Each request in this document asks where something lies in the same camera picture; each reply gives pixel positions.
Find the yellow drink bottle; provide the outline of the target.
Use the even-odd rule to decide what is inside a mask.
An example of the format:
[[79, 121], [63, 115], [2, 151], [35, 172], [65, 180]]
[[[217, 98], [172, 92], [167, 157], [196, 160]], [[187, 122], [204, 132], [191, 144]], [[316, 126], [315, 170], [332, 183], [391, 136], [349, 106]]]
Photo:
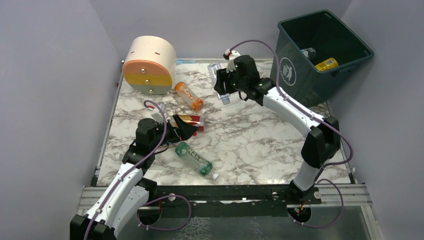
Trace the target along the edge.
[[316, 64], [315, 68], [320, 72], [324, 72], [324, 71], [336, 68], [338, 66], [339, 66], [339, 64], [338, 64], [337, 60], [333, 57], [330, 57], [330, 58]]

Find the green tinted tea bottle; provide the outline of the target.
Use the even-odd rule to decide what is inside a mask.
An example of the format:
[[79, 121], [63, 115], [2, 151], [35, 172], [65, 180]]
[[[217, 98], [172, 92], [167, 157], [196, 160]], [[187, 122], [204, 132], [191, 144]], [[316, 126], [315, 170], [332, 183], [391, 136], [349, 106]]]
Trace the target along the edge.
[[186, 163], [190, 164], [201, 176], [216, 180], [220, 174], [216, 172], [211, 161], [196, 152], [190, 145], [180, 142], [175, 147], [175, 153]]

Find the clear purple label bottle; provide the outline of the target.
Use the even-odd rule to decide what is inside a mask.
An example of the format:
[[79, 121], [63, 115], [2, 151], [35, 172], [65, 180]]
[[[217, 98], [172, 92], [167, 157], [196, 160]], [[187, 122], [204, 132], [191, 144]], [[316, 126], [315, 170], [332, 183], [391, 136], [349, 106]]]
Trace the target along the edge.
[[[211, 63], [207, 66], [210, 78], [212, 80], [212, 85], [215, 88], [216, 86], [220, 87], [221, 82], [219, 79], [219, 70], [221, 69], [221, 64], [220, 63]], [[217, 98], [222, 102], [223, 105], [228, 105], [231, 103], [230, 100], [230, 94], [226, 93], [226, 94], [220, 94], [217, 90], [216, 92], [216, 96]]]

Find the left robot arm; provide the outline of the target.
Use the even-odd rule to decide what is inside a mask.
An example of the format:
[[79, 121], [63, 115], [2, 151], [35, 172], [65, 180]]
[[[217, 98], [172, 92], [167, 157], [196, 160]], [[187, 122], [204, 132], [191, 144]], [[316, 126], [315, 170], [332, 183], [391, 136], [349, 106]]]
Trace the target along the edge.
[[138, 122], [135, 139], [111, 184], [84, 215], [71, 220], [71, 240], [116, 240], [136, 210], [157, 196], [157, 183], [144, 178], [155, 152], [165, 144], [188, 140], [198, 130], [177, 114], [172, 119], [176, 127], [168, 120], [144, 118]]

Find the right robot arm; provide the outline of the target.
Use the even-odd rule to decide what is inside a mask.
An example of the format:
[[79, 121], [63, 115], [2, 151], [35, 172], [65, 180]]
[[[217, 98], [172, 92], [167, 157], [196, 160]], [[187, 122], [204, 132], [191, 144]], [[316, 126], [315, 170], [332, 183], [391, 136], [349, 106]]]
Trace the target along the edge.
[[338, 120], [335, 117], [324, 118], [309, 110], [284, 93], [273, 80], [261, 78], [251, 56], [235, 51], [223, 56], [227, 67], [216, 70], [214, 90], [217, 94], [244, 93], [245, 101], [252, 100], [272, 110], [305, 138], [301, 150], [303, 163], [289, 184], [292, 194], [302, 198], [314, 186], [324, 164], [340, 149], [341, 140], [336, 133]]

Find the white blue label bottle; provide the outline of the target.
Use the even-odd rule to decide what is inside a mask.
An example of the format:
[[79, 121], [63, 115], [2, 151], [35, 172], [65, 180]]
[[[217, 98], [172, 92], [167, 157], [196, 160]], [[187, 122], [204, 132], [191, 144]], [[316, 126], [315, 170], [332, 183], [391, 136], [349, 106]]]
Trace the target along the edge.
[[317, 57], [317, 52], [314, 48], [304, 48], [301, 50], [301, 52], [307, 57], [308, 60], [314, 61]]

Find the red gold drink can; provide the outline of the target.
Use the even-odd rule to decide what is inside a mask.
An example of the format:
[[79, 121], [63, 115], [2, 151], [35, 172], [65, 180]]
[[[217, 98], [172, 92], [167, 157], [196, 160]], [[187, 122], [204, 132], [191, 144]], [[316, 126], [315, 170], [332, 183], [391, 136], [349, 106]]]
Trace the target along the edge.
[[203, 132], [205, 130], [205, 118], [203, 116], [187, 114], [179, 114], [178, 116], [185, 123], [198, 127], [198, 132]]

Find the orange drink bottle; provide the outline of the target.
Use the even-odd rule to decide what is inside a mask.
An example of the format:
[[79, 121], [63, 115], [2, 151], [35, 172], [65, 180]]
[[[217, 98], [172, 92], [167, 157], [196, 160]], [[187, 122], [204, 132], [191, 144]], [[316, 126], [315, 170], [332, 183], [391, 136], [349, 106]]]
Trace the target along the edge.
[[178, 82], [174, 87], [175, 92], [179, 95], [195, 112], [206, 114], [208, 110], [205, 108], [203, 100], [198, 97], [185, 82]]

